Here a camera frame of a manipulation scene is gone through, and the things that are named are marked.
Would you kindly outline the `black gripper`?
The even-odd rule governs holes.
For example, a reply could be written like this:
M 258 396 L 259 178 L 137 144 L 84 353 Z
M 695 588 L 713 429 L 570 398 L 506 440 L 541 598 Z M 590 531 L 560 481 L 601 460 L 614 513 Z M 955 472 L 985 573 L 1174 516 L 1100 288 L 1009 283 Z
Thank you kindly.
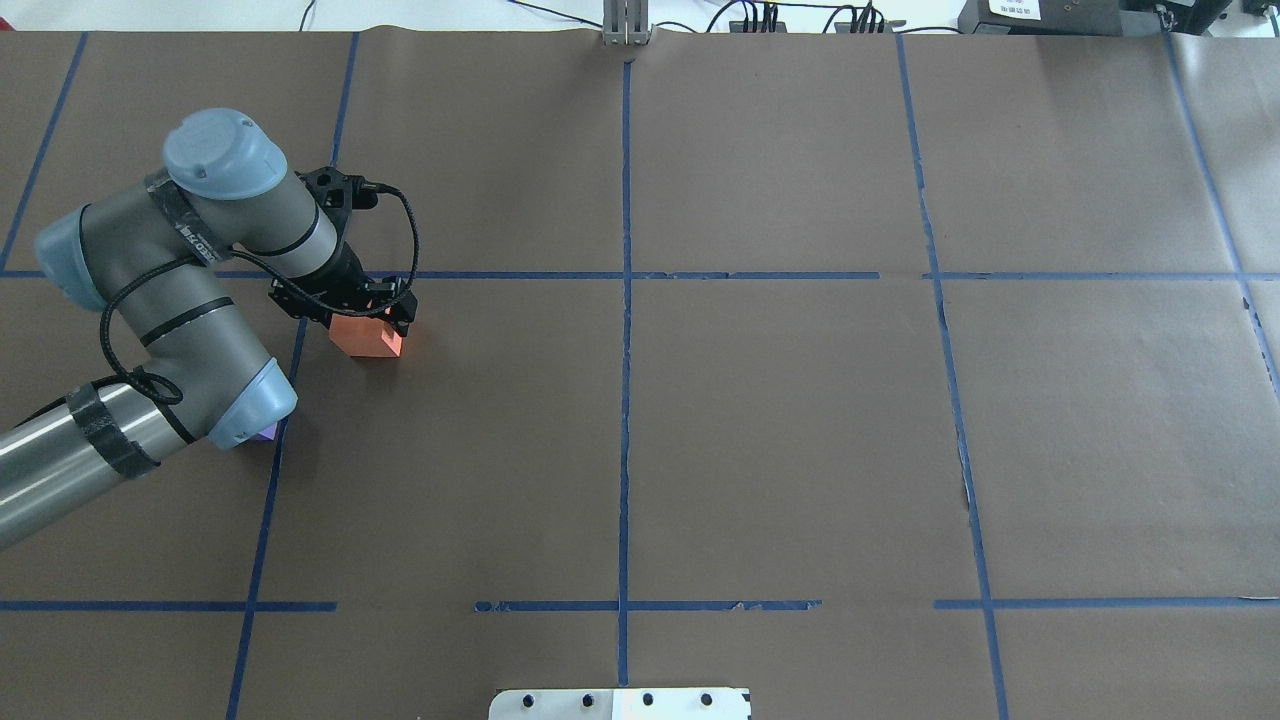
M 369 275 L 353 249 L 339 242 L 333 256 L 317 270 L 293 278 L 293 291 L 278 279 L 271 282 L 268 297 L 294 319 L 329 323 L 335 314 L 349 316 L 353 311 L 381 307 L 378 316 L 398 337 L 407 337 L 417 314 L 419 301 L 412 290 L 401 292 L 401 278 Z

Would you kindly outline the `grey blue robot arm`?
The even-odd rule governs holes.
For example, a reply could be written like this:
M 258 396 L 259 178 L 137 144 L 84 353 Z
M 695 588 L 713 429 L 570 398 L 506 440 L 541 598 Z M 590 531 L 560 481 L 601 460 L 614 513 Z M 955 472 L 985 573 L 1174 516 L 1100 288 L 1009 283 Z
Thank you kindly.
M 298 402 L 215 274 L 243 260 L 270 278 L 294 319 L 371 319 L 397 337 L 413 323 L 413 273 L 371 277 L 346 238 L 356 211 L 394 186 L 334 167 L 307 173 L 259 123 L 230 108 L 183 119 L 163 167 L 42 231 L 40 269 L 99 318 L 109 375 L 77 386 L 3 436 L 3 547 L 206 439 L 234 448 Z

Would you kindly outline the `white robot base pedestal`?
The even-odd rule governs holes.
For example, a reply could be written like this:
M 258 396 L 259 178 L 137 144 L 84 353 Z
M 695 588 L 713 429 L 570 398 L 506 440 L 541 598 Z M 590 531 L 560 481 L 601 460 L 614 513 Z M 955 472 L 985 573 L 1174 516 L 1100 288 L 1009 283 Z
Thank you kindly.
M 750 691 L 732 687 L 508 689 L 489 719 L 751 719 Z

